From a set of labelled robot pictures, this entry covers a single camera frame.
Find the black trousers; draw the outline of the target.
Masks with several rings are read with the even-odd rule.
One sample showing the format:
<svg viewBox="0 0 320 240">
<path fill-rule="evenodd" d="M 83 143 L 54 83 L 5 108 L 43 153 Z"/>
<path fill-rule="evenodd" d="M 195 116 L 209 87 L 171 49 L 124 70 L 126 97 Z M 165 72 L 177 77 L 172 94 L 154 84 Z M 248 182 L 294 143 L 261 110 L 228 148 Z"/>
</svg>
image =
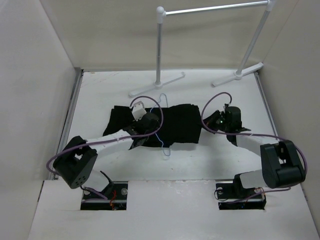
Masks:
<svg viewBox="0 0 320 240">
<path fill-rule="evenodd" d="M 164 122 L 157 134 L 164 142 L 165 148 L 170 147 L 174 143 L 197 144 L 199 142 L 202 122 L 200 110 L 197 105 L 179 104 L 164 107 L 162 111 Z M 129 126 L 133 120 L 134 117 L 128 106 L 116 105 L 111 109 L 109 122 L 102 135 L 106 136 L 116 133 Z M 160 148 L 161 144 L 154 134 L 145 141 L 143 146 Z"/>
</svg>

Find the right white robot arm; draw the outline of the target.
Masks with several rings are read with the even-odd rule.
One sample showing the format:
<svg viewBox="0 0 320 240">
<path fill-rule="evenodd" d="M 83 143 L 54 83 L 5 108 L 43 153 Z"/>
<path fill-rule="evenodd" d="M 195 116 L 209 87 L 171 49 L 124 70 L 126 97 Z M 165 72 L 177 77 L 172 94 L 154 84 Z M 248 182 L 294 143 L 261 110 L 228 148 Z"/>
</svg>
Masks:
<svg viewBox="0 0 320 240">
<path fill-rule="evenodd" d="M 201 122 L 205 130 L 225 135 L 234 146 L 256 154 L 261 161 L 259 170 L 234 176 L 232 192 L 236 198 L 262 195 L 264 188 L 273 191 L 290 189 L 305 181 L 306 162 L 300 159 L 295 144 L 269 134 L 252 133 L 243 127 L 241 110 L 226 104 L 223 111 L 216 110 Z"/>
</svg>

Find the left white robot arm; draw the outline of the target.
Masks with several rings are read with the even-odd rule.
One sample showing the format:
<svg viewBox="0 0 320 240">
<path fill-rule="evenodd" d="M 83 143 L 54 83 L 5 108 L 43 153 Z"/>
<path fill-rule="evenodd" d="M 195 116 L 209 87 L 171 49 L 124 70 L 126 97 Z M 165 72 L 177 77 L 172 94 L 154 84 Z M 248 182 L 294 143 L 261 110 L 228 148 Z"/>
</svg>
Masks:
<svg viewBox="0 0 320 240">
<path fill-rule="evenodd" d="M 115 133 L 94 139 L 73 137 L 52 166 L 71 189 L 91 188 L 100 199 L 108 199 L 112 195 L 111 181 L 94 169 L 96 161 L 143 145 L 162 125 L 162 117 L 147 112 Z"/>
</svg>

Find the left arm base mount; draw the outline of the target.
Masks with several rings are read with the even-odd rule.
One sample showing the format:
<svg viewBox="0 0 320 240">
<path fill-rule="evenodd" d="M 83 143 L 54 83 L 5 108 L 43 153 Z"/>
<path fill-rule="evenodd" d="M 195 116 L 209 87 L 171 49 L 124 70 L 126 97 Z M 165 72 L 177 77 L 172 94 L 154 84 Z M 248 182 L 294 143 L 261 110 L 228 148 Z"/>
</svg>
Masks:
<svg viewBox="0 0 320 240">
<path fill-rule="evenodd" d="M 125 211 L 127 209 L 129 183 L 115 181 L 102 191 L 83 189 L 80 203 L 82 211 Z"/>
</svg>

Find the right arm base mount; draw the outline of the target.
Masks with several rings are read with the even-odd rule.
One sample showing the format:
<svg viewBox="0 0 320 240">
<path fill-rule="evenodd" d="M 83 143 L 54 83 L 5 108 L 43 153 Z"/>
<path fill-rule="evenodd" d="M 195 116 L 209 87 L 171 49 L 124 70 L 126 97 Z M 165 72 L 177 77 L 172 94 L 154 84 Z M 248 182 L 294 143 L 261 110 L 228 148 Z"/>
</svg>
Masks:
<svg viewBox="0 0 320 240">
<path fill-rule="evenodd" d="M 264 210 L 267 199 L 262 188 L 243 188 L 231 182 L 215 184 L 214 197 L 219 210 Z"/>
</svg>

